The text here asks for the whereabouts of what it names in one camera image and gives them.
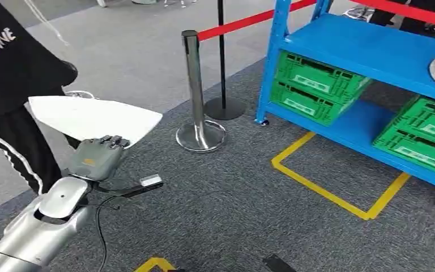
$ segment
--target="gray carpet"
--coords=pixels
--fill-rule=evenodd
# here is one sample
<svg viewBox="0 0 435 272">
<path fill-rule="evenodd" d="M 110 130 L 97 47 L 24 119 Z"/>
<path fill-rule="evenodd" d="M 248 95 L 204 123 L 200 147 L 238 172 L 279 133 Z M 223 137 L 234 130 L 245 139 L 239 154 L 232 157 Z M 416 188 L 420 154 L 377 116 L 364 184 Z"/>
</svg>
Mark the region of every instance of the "gray carpet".
<svg viewBox="0 0 435 272">
<path fill-rule="evenodd" d="M 165 114 L 133 148 L 106 186 L 124 187 L 159 172 L 165 187 L 130 202 L 116 200 L 119 212 L 103 211 L 105 271 L 134 271 L 157 256 L 188 272 L 265 272 L 262 258 L 276 253 L 296 271 L 435 272 L 435 187 L 412 178 L 376 220 L 363 221 L 274 170 L 270 160 L 306 130 L 273 117 L 268 127 L 253 122 L 261 71 L 258 62 L 229 79 L 230 94 L 249 107 L 246 115 L 222 122 L 229 142 L 220 151 L 191 154 L 176 144 L 176 129 L 190 120 L 189 102 Z M 215 86 L 206 96 L 218 93 Z M 381 83 L 364 95 L 393 109 L 409 97 Z M 283 163 L 362 209 L 399 173 L 321 137 Z M 31 198 L 24 193 L 0 207 L 0 234 L 8 216 Z M 89 224 L 49 271 L 96 271 L 100 258 Z"/>
</svg>

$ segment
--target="yellow tape marking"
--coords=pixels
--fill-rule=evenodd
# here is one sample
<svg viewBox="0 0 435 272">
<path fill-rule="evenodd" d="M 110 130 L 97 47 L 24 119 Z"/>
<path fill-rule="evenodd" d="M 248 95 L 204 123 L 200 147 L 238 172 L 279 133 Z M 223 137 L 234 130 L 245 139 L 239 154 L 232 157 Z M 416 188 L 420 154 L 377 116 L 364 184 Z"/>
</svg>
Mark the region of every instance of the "yellow tape marking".
<svg viewBox="0 0 435 272">
<path fill-rule="evenodd" d="M 175 268 L 164 258 L 150 258 L 134 272 L 149 272 L 156 265 L 164 272 L 168 272 L 169 270 L 175 270 Z"/>
<path fill-rule="evenodd" d="M 386 205 L 389 203 L 389 201 L 393 198 L 394 195 L 401 189 L 401 187 L 406 183 L 406 181 L 411 177 L 410 175 L 406 173 L 402 173 L 399 175 L 396 180 L 393 181 L 393 183 L 386 189 L 386 191 L 379 197 L 379 199 L 374 203 L 374 205 L 369 209 L 369 211 L 363 211 L 360 208 L 354 206 L 353 204 L 350 204 L 343 200 L 342 198 L 330 193 L 326 189 L 320 187 L 319 185 L 309 181 L 305 177 L 297 174 L 293 170 L 287 168 L 286 166 L 282 165 L 281 162 L 287 158 L 290 154 L 294 153 L 296 150 L 298 150 L 301 146 L 303 146 L 306 142 L 311 140 L 316 133 L 310 131 L 306 133 L 302 138 L 297 140 L 295 143 L 290 145 L 288 148 L 286 148 L 281 154 L 275 156 L 272 160 L 272 166 L 276 168 L 277 170 L 283 172 L 290 178 L 296 180 L 297 182 L 303 184 L 304 186 L 308 187 L 309 189 L 315 191 L 316 193 L 322 195 L 323 197 L 329 199 L 330 201 L 333 201 L 337 205 L 341 206 L 342 208 L 348 210 L 349 212 L 355 214 L 359 218 L 363 220 L 368 219 L 375 219 L 378 214 L 386 207 Z"/>
</svg>

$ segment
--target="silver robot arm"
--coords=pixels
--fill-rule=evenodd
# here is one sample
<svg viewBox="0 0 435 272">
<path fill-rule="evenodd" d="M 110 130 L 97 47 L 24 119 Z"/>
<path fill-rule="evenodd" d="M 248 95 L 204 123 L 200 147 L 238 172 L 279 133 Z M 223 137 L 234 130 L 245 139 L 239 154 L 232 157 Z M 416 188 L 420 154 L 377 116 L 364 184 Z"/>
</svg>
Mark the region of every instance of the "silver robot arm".
<svg viewBox="0 0 435 272">
<path fill-rule="evenodd" d="M 0 240 L 0 272 L 37 272 L 48 266 L 88 222 L 92 210 L 79 202 L 90 190 L 129 198 L 161 187 L 158 175 L 141 179 L 130 189 L 99 187 L 114 174 L 127 145 L 129 141 L 118 136 L 84 140 L 71 159 L 70 176 L 34 199 L 5 228 Z"/>
<path fill-rule="evenodd" d="M 0 240 L 0 272 L 34 272 L 48 266 L 89 220 L 90 207 L 74 211 L 88 187 L 79 178 L 64 177 L 14 218 Z M 43 215 L 71 218 L 62 224 L 48 223 Z"/>
</svg>

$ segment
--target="blue metal shelf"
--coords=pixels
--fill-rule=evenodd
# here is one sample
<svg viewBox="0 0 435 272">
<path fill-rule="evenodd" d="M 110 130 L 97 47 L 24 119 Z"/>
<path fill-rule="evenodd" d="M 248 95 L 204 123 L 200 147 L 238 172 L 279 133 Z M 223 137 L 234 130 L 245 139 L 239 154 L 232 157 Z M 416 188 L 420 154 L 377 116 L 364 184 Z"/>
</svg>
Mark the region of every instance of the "blue metal shelf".
<svg viewBox="0 0 435 272">
<path fill-rule="evenodd" d="M 435 185 L 435 172 L 372 146 L 394 115 L 385 108 L 358 100 L 331 126 L 320 125 L 274 103 L 267 104 L 266 111 Z"/>
<path fill-rule="evenodd" d="M 291 0 L 276 0 L 256 121 L 262 123 L 267 113 L 274 114 L 435 185 L 435 172 L 372 146 L 391 121 L 390 111 L 358 101 L 326 127 L 270 102 L 281 50 L 435 99 L 435 81 L 428 70 L 435 59 L 435 39 L 328 14 L 329 3 L 317 0 L 312 21 L 289 35 Z"/>
<path fill-rule="evenodd" d="M 435 39 L 323 14 L 280 48 L 435 99 Z"/>
</svg>

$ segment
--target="stanchion post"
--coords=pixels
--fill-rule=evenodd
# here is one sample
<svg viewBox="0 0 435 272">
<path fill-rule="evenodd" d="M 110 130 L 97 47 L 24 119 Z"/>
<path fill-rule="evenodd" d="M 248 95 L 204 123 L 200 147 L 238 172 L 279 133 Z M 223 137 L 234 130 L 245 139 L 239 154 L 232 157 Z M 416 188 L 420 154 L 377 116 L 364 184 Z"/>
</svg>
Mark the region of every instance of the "stanchion post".
<svg viewBox="0 0 435 272">
<path fill-rule="evenodd" d="M 186 52 L 194 121 L 192 124 L 184 124 L 177 130 L 176 141 L 184 149 L 191 152 L 214 151 L 223 145 L 226 130 L 220 124 L 204 119 L 198 32 L 194 30 L 183 31 L 182 42 Z"/>
<path fill-rule="evenodd" d="M 224 3 L 217 0 L 217 17 L 219 26 L 224 25 Z M 224 35 L 219 36 L 219 57 L 221 66 L 221 97 L 209 100 L 205 107 L 206 115 L 216 120 L 232 120 L 246 111 L 246 105 L 232 97 L 226 96 L 226 62 L 224 54 Z"/>
</svg>

